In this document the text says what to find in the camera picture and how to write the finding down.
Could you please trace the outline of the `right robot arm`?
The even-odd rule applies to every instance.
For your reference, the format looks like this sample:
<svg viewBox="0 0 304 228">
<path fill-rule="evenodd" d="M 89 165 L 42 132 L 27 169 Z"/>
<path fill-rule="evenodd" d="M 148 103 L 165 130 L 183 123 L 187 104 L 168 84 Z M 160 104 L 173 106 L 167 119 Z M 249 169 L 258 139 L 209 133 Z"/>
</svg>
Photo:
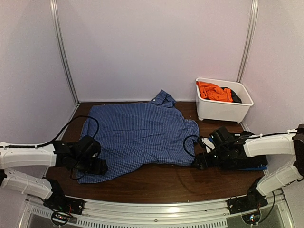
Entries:
<svg viewBox="0 0 304 228">
<path fill-rule="evenodd" d="M 257 179 L 247 191 L 243 204 L 246 209 L 254 209 L 265 196 L 276 189 L 304 179 L 304 126 L 282 133 L 254 135 L 242 131 L 231 133 L 222 126 L 208 138 L 208 146 L 201 137 L 197 143 L 204 152 L 192 155 L 192 167 L 203 170 L 219 167 L 225 170 L 264 169 L 268 155 L 291 155 L 292 160 L 271 174 Z"/>
</svg>

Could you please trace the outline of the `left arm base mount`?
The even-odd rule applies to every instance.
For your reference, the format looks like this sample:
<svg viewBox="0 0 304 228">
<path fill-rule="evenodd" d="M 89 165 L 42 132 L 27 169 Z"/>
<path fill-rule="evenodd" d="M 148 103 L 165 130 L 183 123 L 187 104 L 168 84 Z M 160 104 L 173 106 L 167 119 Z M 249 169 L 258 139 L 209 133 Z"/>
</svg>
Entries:
<svg viewBox="0 0 304 228">
<path fill-rule="evenodd" d="M 70 197 L 50 197 L 42 199 L 43 205 L 52 211 L 51 222 L 55 226 L 64 226 L 74 218 L 75 215 L 82 215 L 85 201 Z"/>
</svg>

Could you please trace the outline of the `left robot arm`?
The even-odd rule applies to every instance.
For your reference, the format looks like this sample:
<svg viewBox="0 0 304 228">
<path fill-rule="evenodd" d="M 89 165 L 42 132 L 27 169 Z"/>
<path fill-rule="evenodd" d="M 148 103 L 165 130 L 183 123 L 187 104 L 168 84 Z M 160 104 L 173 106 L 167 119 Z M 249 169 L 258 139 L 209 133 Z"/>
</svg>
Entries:
<svg viewBox="0 0 304 228">
<path fill-rule="evenodd" d="M 0 187 L 39 197 L 58 211 L 68 207 L 68 200 L 54 180 L 39 179 L 20 171 L 16 167 L 47 166 L 65 167 L 82 174 L 105 175 L 106 160 L 98 158 L 101 146 L 86 135 L 78 142 L 54 140 L 44 144 L 13 145 L 0 144 Z"/>
</svg>

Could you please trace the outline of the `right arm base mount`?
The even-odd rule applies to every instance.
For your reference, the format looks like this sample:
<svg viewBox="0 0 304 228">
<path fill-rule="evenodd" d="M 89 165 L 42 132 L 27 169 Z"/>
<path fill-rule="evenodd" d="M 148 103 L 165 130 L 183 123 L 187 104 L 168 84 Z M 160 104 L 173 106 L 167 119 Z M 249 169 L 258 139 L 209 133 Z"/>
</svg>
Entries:
<svg viewBox="0 0 304 228">
<path fill-rule="evenodd" d="M 265 197 L 256 198 L 253 195 L 231 197 L 227 200 L 229 213 L 241 214 L 247 225 L 257 225 L 261 220 L 261 208 L 268 205 Z"/>
</svg>

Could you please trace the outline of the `blue checked button shirt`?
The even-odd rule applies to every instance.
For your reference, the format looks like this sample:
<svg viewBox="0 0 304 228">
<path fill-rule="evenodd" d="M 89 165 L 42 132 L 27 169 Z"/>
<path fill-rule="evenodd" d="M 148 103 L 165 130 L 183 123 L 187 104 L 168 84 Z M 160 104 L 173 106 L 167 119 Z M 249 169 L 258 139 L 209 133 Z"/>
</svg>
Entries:
<svg viewBox="0 0 304 228">
<path fill-rule="evenodd" d="M 147 103 L 95 105 L 81 136 L 95 136 L 105 159 L 105 175 L 77 173 L 79 184 L 109 181 L 145 164 L 190 166 L 199 127 L 175 107 L 175 99 L 161 90 Z"/>
</svg>

